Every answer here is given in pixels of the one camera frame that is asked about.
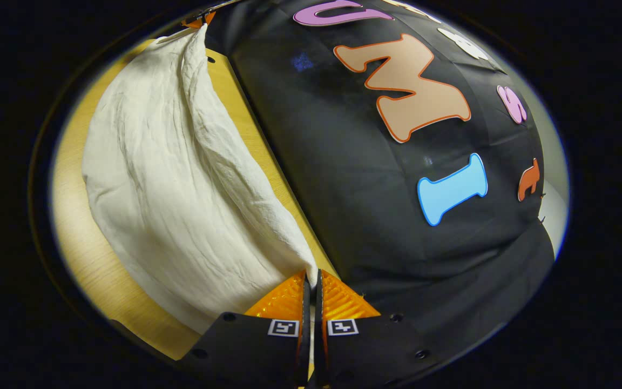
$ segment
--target blue spot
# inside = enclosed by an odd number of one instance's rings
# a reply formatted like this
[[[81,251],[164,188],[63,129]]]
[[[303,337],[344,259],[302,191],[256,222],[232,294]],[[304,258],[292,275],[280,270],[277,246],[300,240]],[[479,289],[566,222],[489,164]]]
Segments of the blue spot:
[[[294,65],[294,68],[299,73],[306,69],[313,68],[313,63],[311,63],[309,57],[306,55],[305,52],[302,52],[302,54],[300,54],[298,57],[292,58],[292,65]]]

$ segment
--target crumpled white fabric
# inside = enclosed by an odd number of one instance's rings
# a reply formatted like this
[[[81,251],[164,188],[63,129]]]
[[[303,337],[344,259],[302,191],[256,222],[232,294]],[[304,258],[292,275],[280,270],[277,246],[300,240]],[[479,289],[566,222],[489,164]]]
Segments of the crumpled white fabric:
[[[316,263],[212,86],[204,25],[158,39],[104,92],[82,173],[94,220],[166,312],[204,333]]]

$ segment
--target foam letter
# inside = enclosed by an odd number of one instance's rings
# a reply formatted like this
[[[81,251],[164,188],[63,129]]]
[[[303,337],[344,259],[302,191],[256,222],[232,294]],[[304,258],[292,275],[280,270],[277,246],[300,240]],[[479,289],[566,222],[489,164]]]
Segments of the foam letter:
[[[294,14],[293,19],[299,24],[311,26],[342,24],[347,22],[353,22],[354,20],[371,19],[374,17],[393,20],[393,17],[391,17],[390,15],[386,15],[377,10],[365,10],[363,12],[355,12],[330,17],[316,16],[319,12],[334,10],[335,8],[342,7],[362,7],[362,5],[355,2],[348,2],[347,0],[337,0],[336,2],[312,5],[311,7],[304,8],[303,10]]]
[[[486,56],[486,54],[484,54],[483,51],[481,51],[481,49],[479,49],[479,47],[474,46],[471,42],[469,42],[467,39],[464,39],[463,37],[460,37],[458,34],[454,34],[450,31],[444,30],[444,29],[439,29],[439,31],[450,38],[451,41],[455,42],[457,44],[457,46],[460,47],[460,49],[464,50],[464,52],[466,52],[467,54],[471,55],[472,57],[474,57],[474,59],[486,59],[487,61],[489,60],[489,58]]]
[[[518,201],[521,202],[525,199],[525,191],[531,188],[529,192],[536,192],[536,183],[539,181],[539,164],[536,162],[536,158],[532,161],[532,166],[523,172],[520,177],[520,185],[518,187]]]
[[[396,2],[395,0],[383,0],[384,2],[388,3],[388,4],[392,4],[392,5],[397,5],[398,7],[403,7],[406,10],[410,10],[412,12],[414,12],[415,14],[418,15],[422,15],[425,17],[428,17],[429,19],[433,20],[436,23],[440,23],[440,20],[436,19],[435,17],[433,17],[432,15],[429,15],[427,13],[425,13],[422,10],[417,10],[417,8],[412,7],[412,5],[409,4],[405,4],[405,3],[400,3],[400,2]]]
[[[420,179],[417,195],[427,222],[437,226],[445,212],[474,195],[486,196],[488,189],[484,163],[477,153],[473,153],[469,156],[469,165],[444,179],[436,182],[425,177]]]
[[[503,100],[503,104],[505,104],[505,107],[508,108],[508,113],[510,113],[510,117],[513,118],[513,121],[518,124],[525,121],[525,108],[515,92],[507,86],[502,87],[500,85],[496,88],[496,90],[498,90],[498,95]]]
[[[378,112],[390,135],[399,143],[409,140],[413,131],[448,118],[471,118],[464,95],[456,87],[421,74],[434,59],[434,54],[411,35],[402,34],[398,41],[350,48],[335,47],[335,56],[355,73],[366,71],[366,64],[387,58],[364,84],[369,89],[410,92],[402,98],[381,96],[376,100]]]

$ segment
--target black cloth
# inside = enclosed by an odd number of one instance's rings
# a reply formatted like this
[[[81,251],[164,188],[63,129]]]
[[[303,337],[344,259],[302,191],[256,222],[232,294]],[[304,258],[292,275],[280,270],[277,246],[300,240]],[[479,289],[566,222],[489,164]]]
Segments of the black cloth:
[[[534,120],[516,125],[496,86],[515,90],[495,60],[474,59],[448,37],[466,33],[389,3],[362,2],[394,21],[365,19],[309,27],[294,13],[318,2],[246,1],[218,10],[208,33],[229,57],[267,141],[304,214],[345,283],[380,312],[403,312],[435,352],[461,352],[516,314],[553,264],[538,221],[543,153]],[[326,15],[355,12],[351,8]],[[397,143],[376,109],[363,73],[346,69],[333,47],[419,39],[435,55],[422,77],[457,87],[471,120],[434,123]],[[488,179],[473,197],[430,226],[417,197],[422,177],[437,180],[478,153]],[[520,176],[537,158],[534,195],[517,199]]]

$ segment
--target wooden table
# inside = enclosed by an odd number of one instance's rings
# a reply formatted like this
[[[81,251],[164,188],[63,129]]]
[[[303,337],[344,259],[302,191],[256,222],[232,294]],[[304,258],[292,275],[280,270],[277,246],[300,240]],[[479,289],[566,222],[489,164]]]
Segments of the wooden table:
[[[112,64],[97,77],[80,99],[59,142],[52,170],[52,213],[59,246],[69,272],[96,308],[107,318],[121,322],[133,334],[166,356],[180,359],[200,334],[165,312],[129,276],[93,221],[85,183],[81,177],[83,148],[102,93],[119,71],[152,41],[137,46]],[[266,173],[277,198],[296,219],[318,267],[337,276],[270,152],[227,57],[208,49],[206,52],[215,59],[214,63],[208,63],[215,91],[239,129],[249,152]]]

